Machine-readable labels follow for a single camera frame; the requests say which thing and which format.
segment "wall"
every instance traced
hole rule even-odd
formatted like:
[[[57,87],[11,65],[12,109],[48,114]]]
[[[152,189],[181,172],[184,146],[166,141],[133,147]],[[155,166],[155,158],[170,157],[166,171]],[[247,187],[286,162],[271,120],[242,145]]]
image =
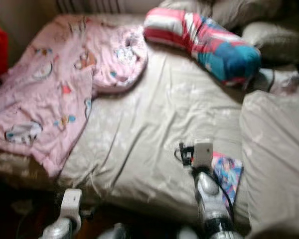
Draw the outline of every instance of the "wall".
[[[162,0],[118,0],[126,13],[146,13]],[[35,34],[58,14],[55,0],[0,0],[0,27],[9,35],[13,65]]]
[[[0,27],[9,35],[9,65],[51,18],[38,0],[0,0]]]

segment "black cable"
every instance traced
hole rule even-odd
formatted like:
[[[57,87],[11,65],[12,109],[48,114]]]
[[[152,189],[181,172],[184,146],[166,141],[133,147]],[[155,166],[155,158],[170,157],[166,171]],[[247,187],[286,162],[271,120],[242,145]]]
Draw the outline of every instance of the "black cable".
[[[223,189],[223,187],[220,185],[220,183],[218,182],[218,180],[216,180],[212,175],[210,175],[208,173],[206,173],[206,174],[208,175],[208,177],[210,177],[218,185],[218,187],[220,187],[221,191],[223,191],[223,193],[224,193],[224,195],[226,197],[226,200],[228,201],[231,220],[234,223],[234,208],[233,208],[233,204],[231,203],[230,198],[229,198],[227,192],[225,191],[225,189]]]
[[[176,155],[177,151],[180,152],[180,149],[179,149],[179,148],[175,149],[175,151],[174,151],[174,157],[175,157],[178,161],[180,161],[181,163],[183,163],[183,160],[181,160],[181,158],[177,157],[177,155]]]

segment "mattress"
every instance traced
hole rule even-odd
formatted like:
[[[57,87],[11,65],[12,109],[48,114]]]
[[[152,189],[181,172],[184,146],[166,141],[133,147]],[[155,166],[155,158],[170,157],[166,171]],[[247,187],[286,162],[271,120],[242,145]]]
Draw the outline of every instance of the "mattress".
[[[143,16],[100,15],[114,24]],[[41,190],[79,187],[87,203],[109,202],[142,213],[198,220],[190,170],[174,156],[182,140],[211,139],[214,150],[242,160],[239,116],[244,95],[225,88],[180,50],[149,44],[149,62],[128,93],[101,95],[60,176],[51,180],[33,159],[0,151],[0,178]],[[248,225],[242,176],[235,215]]]

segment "blanket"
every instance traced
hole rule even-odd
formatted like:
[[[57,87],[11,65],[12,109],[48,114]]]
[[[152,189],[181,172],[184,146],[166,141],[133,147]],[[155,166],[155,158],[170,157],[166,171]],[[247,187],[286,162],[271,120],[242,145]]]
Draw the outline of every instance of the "blanket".
[[[0,149],[33,156],[50,177],[58,175],[91,101],[98,93],[129,89],[146,64],[141,26],[58,16],[1,77]]]

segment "pillowcase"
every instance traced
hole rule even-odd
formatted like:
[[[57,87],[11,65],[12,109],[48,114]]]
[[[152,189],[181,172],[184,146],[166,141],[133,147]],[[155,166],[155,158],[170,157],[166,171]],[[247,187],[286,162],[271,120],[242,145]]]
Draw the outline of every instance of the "pillowcase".
[[[240,126],[252,234],[299,234],[299,97],[247,95]]]
[[[279,15],[283,0],[217,0],[212,18],[227,30]]]
[[[159,7],[184,10],[186,12],[196,12],[202,16],[210,17],[212,14],[212,4],[214,0],[165,0]]]
[[[196,12],[211,17],[227,30],[282,13],[283,0],[166,0],[160,7]]]
[[[266,60],[299,63],[299,14],[280,21],[250,23],[242,37]]]
[[[197,13],[154,8],[144,27],[146,39],[184,48],[227,86],[248,82],[260,68],[256,48]]]

